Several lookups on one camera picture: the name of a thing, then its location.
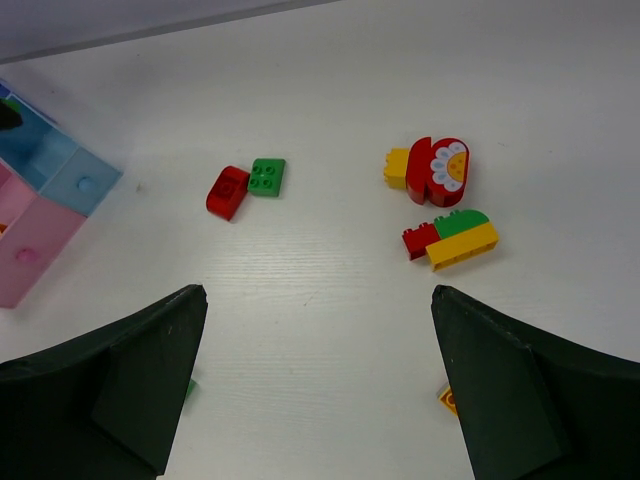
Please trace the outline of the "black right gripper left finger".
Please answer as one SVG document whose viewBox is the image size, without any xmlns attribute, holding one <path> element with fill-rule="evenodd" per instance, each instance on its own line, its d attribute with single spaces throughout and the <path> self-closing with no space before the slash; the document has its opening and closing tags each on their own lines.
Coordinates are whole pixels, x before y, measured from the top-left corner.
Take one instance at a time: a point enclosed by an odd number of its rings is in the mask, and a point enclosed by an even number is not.
<svg viewBox="0 0 640 480">
<path fill-rule="evenodd" d="M 207 313 L 188 285 L 121 320 L 1 365 L 4 479 L 164 475 Z"/>
</svg>

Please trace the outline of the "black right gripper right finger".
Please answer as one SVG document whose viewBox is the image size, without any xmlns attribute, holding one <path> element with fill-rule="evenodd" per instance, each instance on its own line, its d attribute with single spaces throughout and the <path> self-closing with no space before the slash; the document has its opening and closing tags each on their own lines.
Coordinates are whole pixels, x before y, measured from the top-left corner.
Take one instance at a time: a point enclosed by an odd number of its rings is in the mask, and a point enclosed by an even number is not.
<svg viewBox="0 0 640 480">
<path fill-rule="evenodd" d="M 451 286 L 431 311 L 475 478 L 638 478 L 638 363 Z"/>
</svg>

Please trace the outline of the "green number two lego cube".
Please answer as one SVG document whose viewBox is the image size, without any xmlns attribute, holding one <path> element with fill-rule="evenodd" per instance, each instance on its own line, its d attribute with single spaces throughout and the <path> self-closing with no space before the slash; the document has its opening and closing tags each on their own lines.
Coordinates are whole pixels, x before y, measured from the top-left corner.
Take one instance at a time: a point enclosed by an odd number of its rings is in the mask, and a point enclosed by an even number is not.
<svg viewBox="0 0 640 480">
<path fill-rule="evenodd" d="M 194 379 L 191 379 L 188 384 L 188 388 L 185 394 L 185 400 L 188 400 L 190 396 L 193 394 L 195 388 L 198 386 L 197 382 Z"/>
</svg>

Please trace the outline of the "red curved lego brick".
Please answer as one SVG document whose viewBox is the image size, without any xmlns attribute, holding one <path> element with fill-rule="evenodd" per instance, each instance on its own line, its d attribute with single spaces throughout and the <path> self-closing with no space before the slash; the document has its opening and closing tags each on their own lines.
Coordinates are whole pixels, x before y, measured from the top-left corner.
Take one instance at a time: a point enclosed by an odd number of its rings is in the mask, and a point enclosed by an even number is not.
<svg viewBox="0 0 640 480">
<path fill-rule="evenodd" d="M 249 172 L 226 166 L 207 195 L 207 211 L 231 221 L 247 194 L 249 179 Z"/>
</svg>

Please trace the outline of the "green lego plate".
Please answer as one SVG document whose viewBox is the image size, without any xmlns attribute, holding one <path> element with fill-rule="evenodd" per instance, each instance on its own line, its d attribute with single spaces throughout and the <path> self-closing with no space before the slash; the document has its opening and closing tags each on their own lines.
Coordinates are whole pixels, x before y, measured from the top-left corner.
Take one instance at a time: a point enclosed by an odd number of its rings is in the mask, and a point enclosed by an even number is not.
<svg viewBox="0 0 640 480">
<path fill-rule="evenodd" d="M 249 177 L 248 192 L 259 197 L 277 198 L 280 194 L 286 160 L 257 158 Z"/>
</svg>

